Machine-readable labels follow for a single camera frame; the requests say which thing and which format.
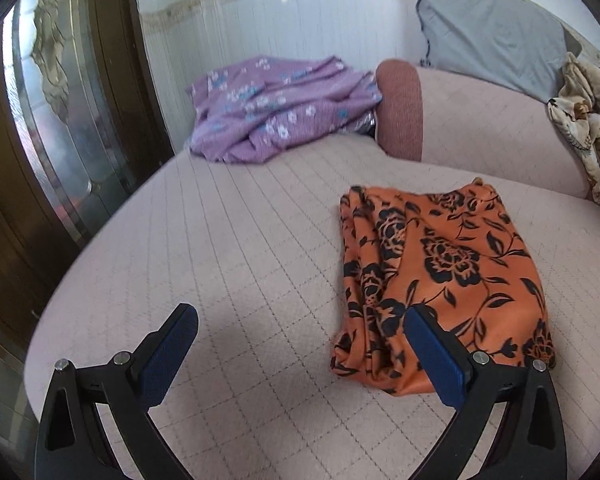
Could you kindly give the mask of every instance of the gray pillow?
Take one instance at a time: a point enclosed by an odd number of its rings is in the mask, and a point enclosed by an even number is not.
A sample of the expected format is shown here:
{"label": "gray pillow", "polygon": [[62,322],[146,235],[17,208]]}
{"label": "gray pillow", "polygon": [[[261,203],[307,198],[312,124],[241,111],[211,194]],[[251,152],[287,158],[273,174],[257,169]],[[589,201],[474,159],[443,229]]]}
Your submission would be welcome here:
{"label": "gray pillow", "polygon": [[423,64],[523,92],[543,103],[563,85],[562,23],[528,0],[419,0]]}

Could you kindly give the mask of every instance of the folded purple cloth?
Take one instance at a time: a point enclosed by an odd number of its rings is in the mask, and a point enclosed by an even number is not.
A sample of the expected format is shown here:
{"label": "folded purple cloth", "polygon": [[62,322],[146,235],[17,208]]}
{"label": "folded purple cloth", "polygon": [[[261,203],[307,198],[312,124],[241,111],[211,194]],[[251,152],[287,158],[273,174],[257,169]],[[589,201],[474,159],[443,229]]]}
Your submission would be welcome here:
{"label": "folded purple cloth", "polygon": [[187,91],[197,114],[188,149],[223,162],[265,162],[334,132],[382,100],[371,73],[337,57],[255,57],[210,72]]}

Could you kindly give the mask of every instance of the silver screw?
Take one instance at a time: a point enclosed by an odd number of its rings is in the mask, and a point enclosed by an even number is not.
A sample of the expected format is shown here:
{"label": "silver screw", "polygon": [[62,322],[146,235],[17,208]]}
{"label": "silver screw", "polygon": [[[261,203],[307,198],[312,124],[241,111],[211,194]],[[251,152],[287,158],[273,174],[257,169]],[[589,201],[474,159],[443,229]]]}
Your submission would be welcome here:
{"label": "silver screw", "polygon": [[475,352],[474,353],[474,361],[479,365],[485,365],[489,362],[490,357],[484,352]]}
{"label": "silver screw", "polygon": [[58,359],[58,361],[56,361],[56,364],[54,364],[54,368],[56,370],[58,370],[59,372],[61,372],[62,370],[64,370],[65,368],[67,368],[69,365],[69,361],[68,359]]}
{"label": "silver screw", "polygon": [[534,368],[539,372],[544,372],[546,370],[546,363],[540,359],[536,359],[534,361]]}
{"label": "silver screw", "polygon": [[115,365],[126,365],[131,359],[129,352],[118,352],[113,356],[113,364]]}

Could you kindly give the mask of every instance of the folded orange cloth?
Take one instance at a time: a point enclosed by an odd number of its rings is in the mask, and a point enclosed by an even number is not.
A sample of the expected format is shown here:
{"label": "folded orange cloth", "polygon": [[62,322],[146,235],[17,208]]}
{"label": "folded orange cloth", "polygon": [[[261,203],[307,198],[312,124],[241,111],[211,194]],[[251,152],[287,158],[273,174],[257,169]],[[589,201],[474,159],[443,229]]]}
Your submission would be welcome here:
{"label": "folded orange cloth", "polygon": [[491,186],[444,194],[352,187],[340,201],[348,315],[332,370],[394,395],[432,392],[402,330],[427,305],[468,351],[555,365],[538,271]]}

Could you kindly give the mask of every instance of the blue gripper pad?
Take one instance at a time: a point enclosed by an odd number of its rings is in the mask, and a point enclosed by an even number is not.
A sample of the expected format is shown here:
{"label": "blue gripper pad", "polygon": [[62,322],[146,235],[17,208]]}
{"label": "blue gripper pad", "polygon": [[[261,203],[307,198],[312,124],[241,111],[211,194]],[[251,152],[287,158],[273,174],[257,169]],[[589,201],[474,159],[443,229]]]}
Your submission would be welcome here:
{"label": "blue gripper pad", "polygon": [[164,400],[197,335],[198,313],[187,305],[138,376],[138,402],[144,409]]}
{"label": "blue gripper pad", "polygon": [[404,335],[442,403],[459,410],[466,399],[464,374],[415,308],[404,315]]}

